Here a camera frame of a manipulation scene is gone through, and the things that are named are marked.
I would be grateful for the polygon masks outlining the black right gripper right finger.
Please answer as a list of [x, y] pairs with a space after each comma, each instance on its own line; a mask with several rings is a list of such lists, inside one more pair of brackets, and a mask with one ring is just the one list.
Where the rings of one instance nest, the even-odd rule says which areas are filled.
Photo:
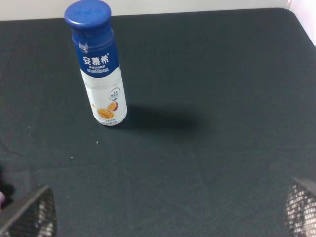
[[316, 236], [316, 184], [293, 178], [285, 208], [285, 225], [291, 237]]

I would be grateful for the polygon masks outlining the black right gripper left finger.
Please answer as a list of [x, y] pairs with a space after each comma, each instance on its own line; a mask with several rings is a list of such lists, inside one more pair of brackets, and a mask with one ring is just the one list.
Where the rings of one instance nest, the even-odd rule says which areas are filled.
[[57, 216], [53, 191], [39, 186], [0, 211], [2, 237], [55, 237]]

